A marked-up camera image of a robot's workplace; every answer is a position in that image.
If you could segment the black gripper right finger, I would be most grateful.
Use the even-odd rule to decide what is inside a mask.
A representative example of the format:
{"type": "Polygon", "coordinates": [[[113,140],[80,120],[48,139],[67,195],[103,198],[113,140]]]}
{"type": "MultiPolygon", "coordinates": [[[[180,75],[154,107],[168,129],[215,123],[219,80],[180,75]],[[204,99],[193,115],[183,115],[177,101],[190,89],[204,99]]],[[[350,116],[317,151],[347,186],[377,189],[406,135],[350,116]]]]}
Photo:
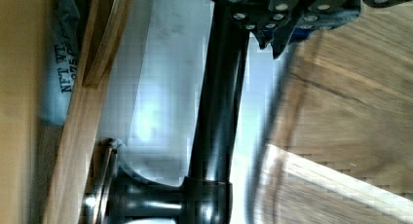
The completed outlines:
{"type": "Polygon", "coordinates": [[[298,19],[289,19],[273,31],[273,59],[277,59],[289,44],[299,43],[305,39],[305,33],[296,28],[297,22],[298,19]]]}

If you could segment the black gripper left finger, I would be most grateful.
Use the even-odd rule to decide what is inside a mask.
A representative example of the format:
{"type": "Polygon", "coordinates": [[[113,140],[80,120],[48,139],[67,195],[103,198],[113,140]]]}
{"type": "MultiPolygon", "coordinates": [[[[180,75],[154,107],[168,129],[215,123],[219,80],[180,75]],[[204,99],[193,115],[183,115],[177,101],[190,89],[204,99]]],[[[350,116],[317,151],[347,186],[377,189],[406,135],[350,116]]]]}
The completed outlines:
{"type": "Polygon", "coordinates": [[[264,50],[274,38],[273,29],[254,29],[252,31],[261,50],[264,50]]]}

